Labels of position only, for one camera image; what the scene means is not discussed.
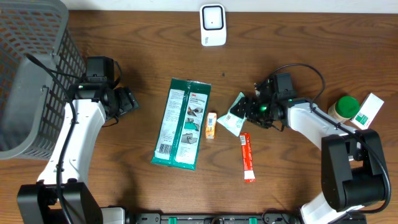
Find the light green wipes packet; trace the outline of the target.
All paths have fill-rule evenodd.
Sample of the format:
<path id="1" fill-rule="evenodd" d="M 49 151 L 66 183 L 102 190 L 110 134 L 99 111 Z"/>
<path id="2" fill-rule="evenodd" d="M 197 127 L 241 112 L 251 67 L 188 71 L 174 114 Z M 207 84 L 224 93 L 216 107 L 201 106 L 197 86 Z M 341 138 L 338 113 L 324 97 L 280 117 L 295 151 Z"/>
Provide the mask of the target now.
<path id="1" fill-rule="evenodd" d="M 232 114 L 232 107 L 236 106 L 241 98 L 244 98 L 244 94 L 241 92 L 235 99 L 234 103 L 230 106 L 226 115 L 221 116 L 217 119 L 217 122 L 224 126 L 229 132 L 238 137 L 241 133 L 242 127 L 246 119 L 242 119 Z"/>

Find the orange Kleenex tissue pack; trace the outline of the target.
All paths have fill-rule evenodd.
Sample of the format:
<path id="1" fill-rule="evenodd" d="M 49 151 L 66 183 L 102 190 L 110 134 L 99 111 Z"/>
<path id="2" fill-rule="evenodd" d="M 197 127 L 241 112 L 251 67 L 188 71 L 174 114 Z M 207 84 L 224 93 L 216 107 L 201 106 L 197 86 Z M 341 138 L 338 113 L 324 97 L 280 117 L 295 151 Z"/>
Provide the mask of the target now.
<path id="1" fill-rule="evenodd" d="M 217 114 L 214 112 L 208 113 L 206 117 L 205 138 L 214 139 L 216 131 Z"/>

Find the red white sachet stick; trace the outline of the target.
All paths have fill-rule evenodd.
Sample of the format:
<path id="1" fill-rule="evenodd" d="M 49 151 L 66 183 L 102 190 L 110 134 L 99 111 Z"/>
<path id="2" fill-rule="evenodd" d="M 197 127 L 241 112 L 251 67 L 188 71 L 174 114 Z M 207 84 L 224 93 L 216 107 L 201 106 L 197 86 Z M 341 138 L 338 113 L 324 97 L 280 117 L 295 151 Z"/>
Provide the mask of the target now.
<path id="1" fill-rule="evenodd" d="M 253 171 L 251 138 L 249 133 L 239 135 L 243 154 L 244 181 L 245 183 L 255 182 L 256 178 Z"/>

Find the green white 3M package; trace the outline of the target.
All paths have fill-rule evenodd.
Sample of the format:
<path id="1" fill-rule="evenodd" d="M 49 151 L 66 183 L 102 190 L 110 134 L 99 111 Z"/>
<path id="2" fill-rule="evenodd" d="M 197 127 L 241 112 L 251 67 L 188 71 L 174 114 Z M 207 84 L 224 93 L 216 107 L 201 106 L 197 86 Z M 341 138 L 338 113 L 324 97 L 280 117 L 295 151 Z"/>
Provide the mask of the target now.
<path id="1" fill-rule="evenodd" d="M 211 84 L 173 78 L 151 163 L 195 170 Z"/>

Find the green lid white jar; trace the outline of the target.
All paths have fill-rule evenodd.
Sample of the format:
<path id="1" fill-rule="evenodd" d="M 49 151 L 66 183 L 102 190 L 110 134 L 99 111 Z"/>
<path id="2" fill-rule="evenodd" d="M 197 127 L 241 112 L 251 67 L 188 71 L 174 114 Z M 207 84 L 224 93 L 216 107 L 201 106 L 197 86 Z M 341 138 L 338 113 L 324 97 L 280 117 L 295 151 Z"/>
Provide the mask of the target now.
<path id="1" fill-rule="evenodd" d="M 352 96 L 343 96 L 328 109 L 328 115 L 337 120 L 337 122 L 344 123 L 354 117 L 360 109 L 359 102 Z"/>

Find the white toothpaste box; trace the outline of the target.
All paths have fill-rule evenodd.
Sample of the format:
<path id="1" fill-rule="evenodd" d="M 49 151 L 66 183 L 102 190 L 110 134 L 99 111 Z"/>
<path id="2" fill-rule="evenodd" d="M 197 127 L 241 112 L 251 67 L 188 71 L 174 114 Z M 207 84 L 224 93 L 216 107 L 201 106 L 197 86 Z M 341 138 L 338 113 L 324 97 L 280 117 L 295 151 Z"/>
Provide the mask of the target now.
<path id="1" fill-rule="evenodd" d="M 361 104 L 358 113 L 350 119 L 350 122 L 359 129 L 368 129 L 384 101 L 373 93 L 370 93 Z"/>

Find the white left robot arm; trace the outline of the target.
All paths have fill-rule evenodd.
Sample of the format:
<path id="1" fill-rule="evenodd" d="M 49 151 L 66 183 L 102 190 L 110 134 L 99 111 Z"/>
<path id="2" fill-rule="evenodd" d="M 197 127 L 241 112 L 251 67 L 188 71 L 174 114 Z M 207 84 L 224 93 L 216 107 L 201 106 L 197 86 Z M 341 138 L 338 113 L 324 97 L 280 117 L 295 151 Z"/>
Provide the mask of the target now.
<path id="1" fill-rule="evenodd" d="M 100 207 L 87 186 L 100 129 L 139 107 L 130 89 L 118 85 L 118 67 L 109 57 L 88 57 L 83 75 L 63 89 L 67 105 L 52 156 L 37 182 L 17 194 L 24 223 L 131 222 L 124 207 Z"/>

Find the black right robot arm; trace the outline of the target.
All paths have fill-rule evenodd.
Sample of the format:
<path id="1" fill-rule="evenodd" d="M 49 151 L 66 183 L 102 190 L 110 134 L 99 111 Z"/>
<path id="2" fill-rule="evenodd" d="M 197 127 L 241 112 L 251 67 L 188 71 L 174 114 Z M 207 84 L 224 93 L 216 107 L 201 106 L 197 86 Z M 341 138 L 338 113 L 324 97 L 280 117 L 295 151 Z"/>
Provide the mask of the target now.
<path id="1" fill-rule="evenodd" d="M 366 221 L 391 199 L 391 181 L 381 139 L 372 129 L 357 130 L 324 113 L 308 98 L 299 98 L 289 73 L 272 74 L 243 96 L 230 112 L 262 128 L 279 121 L 321 150 L 321 193 L 300 208 L 300 223 Z"/>

